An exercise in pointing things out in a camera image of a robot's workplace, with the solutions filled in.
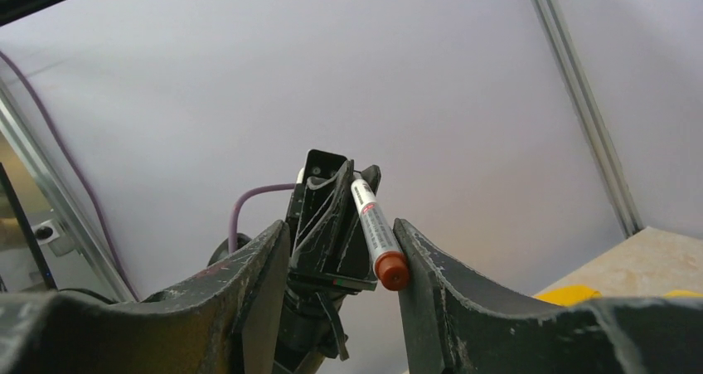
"white marker barrel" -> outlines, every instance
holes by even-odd
[[[405,255],[400,250],[398,240],[385,220],[371,187],[361,176],[355,176],[356,180],[351,183],[351,195],[369,247],[374,274],[387,289],[400,291],[410,281]]]

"purple cable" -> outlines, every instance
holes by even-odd
[[[39,109],[39,113],[41,114],[41,117],[44,119],[44,122],[46,123],[46,127],[51,132],[51,135],[54,137],[56,144],[59,146],[59,149],[64,154],[66,161],[70,165],[71,169],[73,169],[73,172],[75,172],[75,175],[78,177],[78,180],[83,185],[83,188],[85,189],[85,191],[88,193],[88,197],[90,198],[90,202],[93,204],[93,207],[95,208],[95,213],[98,216],[98,221],[100,222],[100,227],[102,228],[103,234],[105,235],[105,241],[107,242],[110,254],[112,255],[114,268],[117,270],[119,277],[122,278],[124,285],[127,286],[127,289],[132,294],[134,299],[139,301],[137,292],[134,290],[134,287],[132,286],[132,284],[129,283],[129,280],[127,279],[127,275],[124,272],[124,267],[122,266],[122,262],[119,260],[119,255],[117,254],[117,250],[114,247],[112,237],[110,236],[110,233],[108,231],[107,222],[105,220],[103,210],[100,209],[100,204],[98,202],[98,197],[95,195],[95,191],[93,190],[92,187],[90,187],[90,184],[85,179],[85,176],[78,169],[78,165],[75,163],[73,156],[71,156],[68,148],[65,146],[63,139],[59,135],[59,131],[56,129],[56,126],[54,125],[54,121],[51,119],[49,112],[46,110],[46,106],[41,101],[39,94],[32,87],[32,84],[29,83],[29,80],[20,71],[19,67],[17,67],[15,62],[12,61],[12,59],[10,59],[9,57],[7,57],[7,55],[5,55],[5,53],[2,51],[0,51],[0,58],[2,58],[2,60],[5,61],[5,63],[7,63],[8,66],[10,66],[10,69],[12,69],[12,71],[15,73],[17,78],[24,85],[25,89],[27,89],[27,92],[29,92],[29,95],[31,96],[32,100],[34,100],[34,104],[36,104],[36,107]]]
[[[251,189],[248,192],[244,193],[239,200],[237,200],[237,203],[235,203],[235,208],[232,210],[232,216],[230,217],[230,237],[228,238],[227,244],[230,249],[230,254],[237,251],[237,222],[240,219],[240,211],[241,207],[244,205],[244,203],[249,200],[251,197],[256,196],[257,194],[261,193],[268,193],[268,192],[281,192],[283,190],[293,190],[295,188],[295,183],[285,183],[282,185],[271,185],[271,186],[262,186],[262,187],[257,187],[255,189]]]

